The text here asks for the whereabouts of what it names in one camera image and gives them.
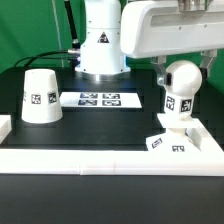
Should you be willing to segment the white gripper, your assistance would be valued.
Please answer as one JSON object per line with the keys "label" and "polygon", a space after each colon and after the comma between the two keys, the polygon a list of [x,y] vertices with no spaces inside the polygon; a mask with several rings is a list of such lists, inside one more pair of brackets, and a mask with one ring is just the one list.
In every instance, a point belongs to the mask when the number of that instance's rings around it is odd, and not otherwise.
{"label": "white gripper", "polygon": [[131,2],[122,12],[120,45],[128,57],[151,57],[160,86],[171,84],[165,56],[202,51],[199,68],[207,79],[216,49],[224,48],[224,0],[208,0],[198,11],[181,11],[178,0]]}

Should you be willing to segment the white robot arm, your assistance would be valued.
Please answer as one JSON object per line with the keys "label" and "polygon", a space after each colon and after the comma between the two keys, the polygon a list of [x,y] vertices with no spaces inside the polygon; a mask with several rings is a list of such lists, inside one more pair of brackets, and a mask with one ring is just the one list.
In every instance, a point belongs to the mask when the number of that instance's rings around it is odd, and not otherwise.
{"label": "white robot arm", "polygon": [[77,68],[92,77],[124,72],[125,57],[149,58],[168,85],[170,55],[199,52],[204,76],[224,49],[224,0],[84,0],[86,40]]}

